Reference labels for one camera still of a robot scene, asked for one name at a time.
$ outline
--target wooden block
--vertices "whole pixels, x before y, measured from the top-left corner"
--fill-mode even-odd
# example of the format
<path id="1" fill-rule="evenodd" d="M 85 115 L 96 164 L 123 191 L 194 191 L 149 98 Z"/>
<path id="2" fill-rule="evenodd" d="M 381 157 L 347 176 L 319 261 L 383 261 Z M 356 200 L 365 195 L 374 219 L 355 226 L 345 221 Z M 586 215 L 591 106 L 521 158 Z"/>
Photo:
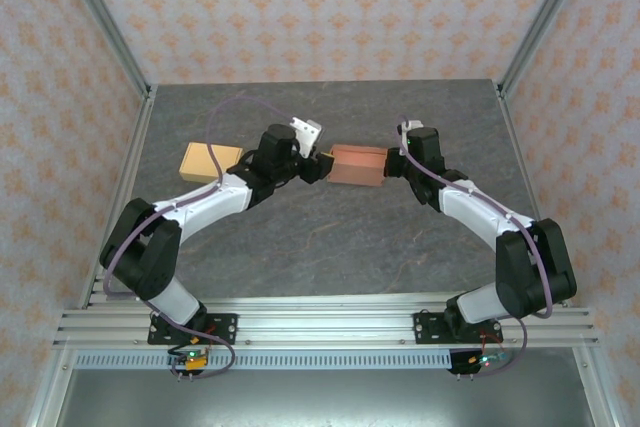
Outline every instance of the wooden block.
<path id="1" fill-rule="evenodd" d="M 329 182 L 380 187 L 384 182 L 387 149 L 336 144 L 331 149 L 333 168 Z"/>
<path id="2" fill-rule="evenodd" d="M 218 159 L 223 172 L 236 165 L 242 157 L 241 148 L 227 145 L 214 145 L 213 153 L 216 154 L 216 159 Z M 218 172 L 207 150 L 207 144 L 189 143 L 180 166 L 180 176 L 189 182 L 202 182 L 203 184 L 208 184 L 218 178 Z"/>

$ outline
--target wall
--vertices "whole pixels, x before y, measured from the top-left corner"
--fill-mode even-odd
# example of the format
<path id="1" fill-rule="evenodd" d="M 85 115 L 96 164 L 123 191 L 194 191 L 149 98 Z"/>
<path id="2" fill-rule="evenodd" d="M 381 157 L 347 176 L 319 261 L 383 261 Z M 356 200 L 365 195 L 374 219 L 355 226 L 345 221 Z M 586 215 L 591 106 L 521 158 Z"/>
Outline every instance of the wall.
<path id="1" fill-rule="evenodd" d="M 0 424 L 22 426 L 140 99 L 82 0 L 0 0 L 0 25 Z"/>
<path id="2" fill-rule="evenodd" d="M 499 79 L 543 0 L 106 0 L 152 83 Z"/>
<path id="3" fill-rule="evenodd" d="M 567 0 L 510 108 L 541 210 L 563 226 L 579 302 L 596 309 L 637 421 L 640 0 Z"/>

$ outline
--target black mounting plate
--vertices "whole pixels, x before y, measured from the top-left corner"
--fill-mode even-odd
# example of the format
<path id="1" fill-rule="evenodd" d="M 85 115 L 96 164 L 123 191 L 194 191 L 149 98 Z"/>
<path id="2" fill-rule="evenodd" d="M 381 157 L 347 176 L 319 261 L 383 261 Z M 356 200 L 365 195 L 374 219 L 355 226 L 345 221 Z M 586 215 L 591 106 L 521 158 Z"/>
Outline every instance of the black mounting plate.
<path id="1" fill-rule="evenodd" d="M 478 324 L 469 324 L 464 332 L 454 337 L 444 320 L 442 312 L 418 312 L 413 314 L 413 333 L 416 344 L 481 344 L 480 332 L 495 335 L 502 342 L 502 328 L 496 320 L 485 320 Z M 487 344 L 495 344 L 491 337 L 485 339 Z"/>
<path id="2" fill-rule="evenodd" d="M 231 345 L 236 342 L 238 332 L 238 314 L 207 314 L 203 332 L 211 330 L 211 335 L 226 340 Z M 149 345 L 183 345 L 188 344 L 191 335 L 176 329 L 162 317 L 151 315 L 151 326 L 147 343 Z"/>

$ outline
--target gray stone surface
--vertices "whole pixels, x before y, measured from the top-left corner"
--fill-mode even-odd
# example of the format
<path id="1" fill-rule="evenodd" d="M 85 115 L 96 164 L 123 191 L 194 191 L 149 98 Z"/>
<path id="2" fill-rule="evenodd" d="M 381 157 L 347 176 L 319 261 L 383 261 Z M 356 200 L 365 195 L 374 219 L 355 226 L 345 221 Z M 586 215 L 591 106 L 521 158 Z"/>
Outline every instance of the gray stone surface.
<path id="1" fill-rule="evenodd" d="M 489 80 L 161 86 L 134 197 L 155 202 L 198 187 L 178 174 L 187 144 L 204 141 L 209 110 L 238 94 L 319 122 L 324 151 L 335 143 L 390 147 L 398 114 L 420 119 L 440 131 L 450 168 L 532 214 Z M 238 103 L 221 113 L 211 141 L 255 148 L 278 121 Z M 494 255 L 456 221 L 420 206 L 404 180 L 371 188 L 296 179 L 190 238 L 177 275 L 201 298 L 452 291 L 492 281 Z"/>

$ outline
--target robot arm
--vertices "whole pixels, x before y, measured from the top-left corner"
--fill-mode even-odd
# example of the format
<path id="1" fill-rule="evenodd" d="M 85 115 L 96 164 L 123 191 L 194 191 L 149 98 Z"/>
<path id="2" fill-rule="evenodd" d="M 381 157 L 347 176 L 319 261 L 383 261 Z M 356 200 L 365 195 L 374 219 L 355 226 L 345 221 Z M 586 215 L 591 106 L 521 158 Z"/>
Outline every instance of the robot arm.
<path id="1" fill-rule="evenodd" d="M 209 184 L 153 205 L 142 199 L 132 200 L 100 254 L 101 265 L 110 265 L 115 252 L 145 219 L 166 211 L 126 248 L 113 273 L 136 296 L 177 324 L 202 331 L 207 315 L 204 305 L 174 276 L 180 245 L 214 222 L 258 205 L 295 177 L 309 184 L 326 177 L 333 158 L 314 155 L 321 132 L 322 127 L 315 122 L 295 117 L 290 125 L 271 125 L 258 148 L 247 152 L 227 171 L 217 190 Z"/>
<path id="2" fill-rule="evenodd" d="M 511 219 L 517 219 L 533 238 L 544 264 L 553 302 L 575 295 L 576 282 L 557 223 L 551 219 L 535 221 L 505 208 L 509 212 L 509 218 L 506 218 L 494 206 L 472 196 L 471 192 L 482 192 L 466 175 L 445 167 L 436 129 L 410 121 L 398 126 L 398 132 L 414 159 L 441 178 L 462 187 L 463 191 L 426 176 L 399 148 L 389 149 L 385 175 L 407 179 L 421 204 L 429 204 L 436 212 L 458 220 L 496 252 L 496 281 L 447 302 L 445 318 L 454 334 L 489 319 L 508 315 L 522 318 L 545 306 L 537 266 L 524 236 Z"/>

